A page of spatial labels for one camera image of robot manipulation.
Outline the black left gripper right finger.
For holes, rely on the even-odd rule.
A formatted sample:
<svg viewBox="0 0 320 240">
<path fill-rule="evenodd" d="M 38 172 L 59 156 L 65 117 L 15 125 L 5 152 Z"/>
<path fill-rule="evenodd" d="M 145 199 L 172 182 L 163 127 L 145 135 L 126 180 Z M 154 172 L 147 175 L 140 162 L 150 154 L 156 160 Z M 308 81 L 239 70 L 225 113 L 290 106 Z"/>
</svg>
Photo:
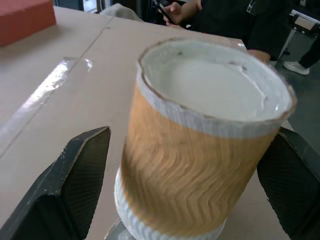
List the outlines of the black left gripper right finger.
<svg viewBox="0 0 320 240">
<path fill-rule="evenodd" d="M 298 133 L 282 127 L 257 174 L 290 240 L 320 240 L 320 154 Z"/>
</svg>

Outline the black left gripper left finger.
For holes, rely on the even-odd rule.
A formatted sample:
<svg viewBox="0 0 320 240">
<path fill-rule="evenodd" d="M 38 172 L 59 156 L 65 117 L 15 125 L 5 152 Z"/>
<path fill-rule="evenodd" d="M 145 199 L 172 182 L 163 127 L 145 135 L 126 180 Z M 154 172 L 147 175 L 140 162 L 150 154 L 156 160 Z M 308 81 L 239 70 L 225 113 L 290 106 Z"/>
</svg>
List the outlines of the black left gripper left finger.
<svg viewBox="0 0 320 240">
<path fill-rule="evenodd" d="M 72 138 L 0 228 L 0 240 L 85 240 L 98 205 L 111 129 Z"/>
</svg>

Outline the brown ribbed paper cup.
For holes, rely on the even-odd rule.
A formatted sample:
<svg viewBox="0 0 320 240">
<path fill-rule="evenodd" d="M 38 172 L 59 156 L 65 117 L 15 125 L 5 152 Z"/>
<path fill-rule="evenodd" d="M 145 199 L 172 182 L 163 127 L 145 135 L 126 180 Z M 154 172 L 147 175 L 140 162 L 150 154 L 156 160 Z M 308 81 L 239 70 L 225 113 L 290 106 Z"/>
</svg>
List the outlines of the brown ribbed paper cup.
<svg viewBox="0 0 320 240">
<path fill-rule="evenodd" d="M 148 47 L 114 185 L 123 225 L 136 240 L 217 240 L 296 104 L 245 50 L 187 38 Z"/>
</svg>

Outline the person's hand on table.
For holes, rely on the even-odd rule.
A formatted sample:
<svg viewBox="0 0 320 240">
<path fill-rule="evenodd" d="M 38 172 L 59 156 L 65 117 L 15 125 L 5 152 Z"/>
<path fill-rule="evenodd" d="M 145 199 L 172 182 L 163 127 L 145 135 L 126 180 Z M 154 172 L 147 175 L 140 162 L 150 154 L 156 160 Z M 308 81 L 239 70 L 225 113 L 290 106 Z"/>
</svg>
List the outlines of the person's hand on table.
<svg viewBox="0 0 320 240">
<path fill-rule="evenodd" d="M 249 49 L 247 50 L 247 53 L 251 56 L 254 56 L 263 63 L 269 63 L 271 61 L 271 55 L 264 51 Z"/>
</svg>

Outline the person's hand holding phone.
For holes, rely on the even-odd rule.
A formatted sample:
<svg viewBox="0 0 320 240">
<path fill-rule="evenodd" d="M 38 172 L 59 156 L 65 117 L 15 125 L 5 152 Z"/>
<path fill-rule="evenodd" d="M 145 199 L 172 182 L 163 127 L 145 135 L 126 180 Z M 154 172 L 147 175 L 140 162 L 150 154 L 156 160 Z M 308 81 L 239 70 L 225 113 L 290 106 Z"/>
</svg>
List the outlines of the person's hand holding phone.
<svg viewBox="0 0 320 240">
<path fill-rule="evenodd" d="M 177 25 L 179 25 L 181 23 L 182 17 L 183 17 L 182 16 L 182 6 L 176 2 L 173 2 L 171 4 L 171 6 L 169 6 L 167 9 L 169 10 L 172 17 L 177 22 Z M 165 24 L 167 26 L 174 25 L 174 24 L 169 23 L 168 19 L 165 16 L 163 16 L 163 20 L 165 21 Z"/>
</svg>

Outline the white sneaker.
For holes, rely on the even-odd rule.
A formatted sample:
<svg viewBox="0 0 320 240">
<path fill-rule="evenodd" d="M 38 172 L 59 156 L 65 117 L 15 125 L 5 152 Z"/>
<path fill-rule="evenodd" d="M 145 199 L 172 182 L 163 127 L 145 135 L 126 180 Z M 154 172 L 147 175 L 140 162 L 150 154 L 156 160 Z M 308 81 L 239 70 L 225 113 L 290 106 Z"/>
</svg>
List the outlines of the white sneaker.
<svg viewBox="0 0 320 240">
<path fill-rule="evenodd" d="M 289 71 L 292 71 L 294 73 L 306 76 L 310 73 L 309 68 L 304 68 L 300 63 L 297 61 L 285 61 L 283 63 L 283 67 Z"/>
</svg>

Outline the person in black clothes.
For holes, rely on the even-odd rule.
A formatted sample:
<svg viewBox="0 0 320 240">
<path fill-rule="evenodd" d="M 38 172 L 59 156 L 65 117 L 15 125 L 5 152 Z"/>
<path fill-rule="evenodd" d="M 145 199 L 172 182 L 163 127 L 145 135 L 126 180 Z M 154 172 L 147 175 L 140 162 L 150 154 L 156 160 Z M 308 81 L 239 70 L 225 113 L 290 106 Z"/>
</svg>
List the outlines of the person in black clothes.
<svg viewBox="0 0 320 240">
<path fill-rule="evenodd" d="M 286 22 L 295 0 L 192 0 L 180 4 L 191 31 L 241 40 L 247 50 L 279 56 L 289 30 Z"/>
</svg>

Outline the red-orange foam block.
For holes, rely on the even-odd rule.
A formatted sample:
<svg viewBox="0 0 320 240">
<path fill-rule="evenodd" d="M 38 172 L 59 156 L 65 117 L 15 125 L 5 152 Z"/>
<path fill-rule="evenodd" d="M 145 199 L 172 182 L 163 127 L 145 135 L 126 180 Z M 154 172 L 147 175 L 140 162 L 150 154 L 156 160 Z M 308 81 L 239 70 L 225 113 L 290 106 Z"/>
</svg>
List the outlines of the red-orange foam block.
<svg viewBox="0 0 320 240">
<path fill-rule="evenodd" d="M 0 47 L 55 24 L 53 0 L 0 0 Z"/>
</svg>

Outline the black smartphone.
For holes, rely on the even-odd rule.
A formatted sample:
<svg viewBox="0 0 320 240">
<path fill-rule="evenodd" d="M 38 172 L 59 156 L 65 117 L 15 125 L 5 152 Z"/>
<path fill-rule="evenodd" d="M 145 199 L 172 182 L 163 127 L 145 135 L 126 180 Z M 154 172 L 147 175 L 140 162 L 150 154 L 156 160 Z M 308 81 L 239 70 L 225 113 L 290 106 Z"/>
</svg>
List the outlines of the black smartphone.
<svg viewBox="0 0 320 240">
<path fill-rule="evenodd" d="M 168 22 L 170 24 L 177 25 L 177 22 L 176 22 L 175 18 L 172 17 L 170 11 L 167 9 L 169 6 L 171 6 L 171 4 L 169 4 L 169 5 L 163 5 L 162 3 L 158 3 L 157 4 L 158 10 L 162 13 L 162 15 L 164 17 L 167 18 Z"/>
</svg>

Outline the grey metal equipment frame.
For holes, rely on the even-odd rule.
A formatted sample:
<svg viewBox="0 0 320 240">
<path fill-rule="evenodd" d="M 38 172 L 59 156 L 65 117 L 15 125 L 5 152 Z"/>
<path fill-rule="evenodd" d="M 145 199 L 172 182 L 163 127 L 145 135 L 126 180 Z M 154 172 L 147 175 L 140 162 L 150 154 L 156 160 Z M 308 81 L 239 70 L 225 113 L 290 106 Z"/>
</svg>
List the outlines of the grey metal equipment frame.
<svg viewBox="0 0 320 240">
<path fill-rule="evenodd" d="M 289 15 L 287 27 L 290 28 L 290 32 L 276 61 L 272 62 L 273 66 L 281 60 L 283 54 L 289 55 L 288 46 L 295 33 L 299 32 L 312 38 L 317 38 L 320 35 L 320 13 L 314 13 L 305 7 L 296 6 Z"/>
</svg>

